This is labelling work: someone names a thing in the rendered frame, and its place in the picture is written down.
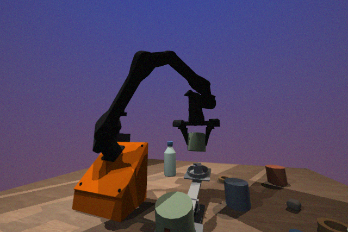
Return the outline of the reddish-brown cylinder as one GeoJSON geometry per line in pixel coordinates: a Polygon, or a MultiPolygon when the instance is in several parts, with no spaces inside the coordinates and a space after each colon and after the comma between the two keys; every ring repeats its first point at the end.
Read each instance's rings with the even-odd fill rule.
{"type": "Polygon", "coordinates": [[[285,167],[279,165],[265,165],[268,182],[274,185],[287,186],[285,167]]]}

